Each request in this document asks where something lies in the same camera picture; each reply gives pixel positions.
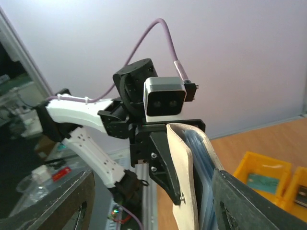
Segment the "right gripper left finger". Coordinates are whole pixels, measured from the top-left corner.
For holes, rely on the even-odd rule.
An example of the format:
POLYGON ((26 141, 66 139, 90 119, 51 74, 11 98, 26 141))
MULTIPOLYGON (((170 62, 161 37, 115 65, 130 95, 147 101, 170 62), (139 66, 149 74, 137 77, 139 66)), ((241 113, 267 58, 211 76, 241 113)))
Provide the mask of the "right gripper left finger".
POLYGON ((89 229, 94 205, 92 170, 85 170, 30 207, 1 219, 2 230, 61 230, 77 213, 74 230, 89 229))

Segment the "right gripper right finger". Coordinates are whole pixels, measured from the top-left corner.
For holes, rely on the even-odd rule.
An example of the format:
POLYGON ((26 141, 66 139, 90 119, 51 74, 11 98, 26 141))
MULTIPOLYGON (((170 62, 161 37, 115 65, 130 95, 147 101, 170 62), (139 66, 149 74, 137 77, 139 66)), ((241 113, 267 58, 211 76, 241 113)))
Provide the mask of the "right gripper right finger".
POLYGON ((307 224, 287 213, 227 171, 213 174, 213 197, 220 230, 305 230, 307 224))

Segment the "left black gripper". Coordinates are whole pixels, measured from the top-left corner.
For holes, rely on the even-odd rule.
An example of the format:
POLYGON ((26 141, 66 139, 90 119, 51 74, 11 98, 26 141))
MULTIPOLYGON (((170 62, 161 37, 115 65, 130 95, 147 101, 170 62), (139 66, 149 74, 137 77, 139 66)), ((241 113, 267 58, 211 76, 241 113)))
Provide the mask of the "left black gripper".
POLYGON ((191 125, 205 132, 201 119, 173 120, 130 124, 130 162, 135 167, 139 160, 149 161, 150 177, 168 194, 173 204, 181 204, 181 190, 168 144, 166 125, 180 123, 191 125))

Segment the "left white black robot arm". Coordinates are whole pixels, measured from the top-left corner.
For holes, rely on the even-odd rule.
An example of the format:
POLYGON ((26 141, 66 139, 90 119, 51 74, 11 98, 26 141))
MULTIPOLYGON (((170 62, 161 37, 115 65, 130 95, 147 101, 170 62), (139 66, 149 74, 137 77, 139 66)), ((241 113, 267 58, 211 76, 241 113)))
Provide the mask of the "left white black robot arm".
POLYGON ((160 185, 175 205, 184 200, 179 174, 171 157, 167 128, 170 123, 205 130, 200 119, 182 120, 186 102, 193 101, 198 85, 175 61, 176 77, 159 77, 151 59, 127 64, 113 75, 119 97, 92 102, 63 89, 36 107, 43 134, 78 154, 99 176, 114 201, 124 207, 141 204, 140 191, 148 183, 136 173, 114 162, 91 138, 93 128, 112 138, 130 143, 130 163, 149 164, 149 176, 160 185))

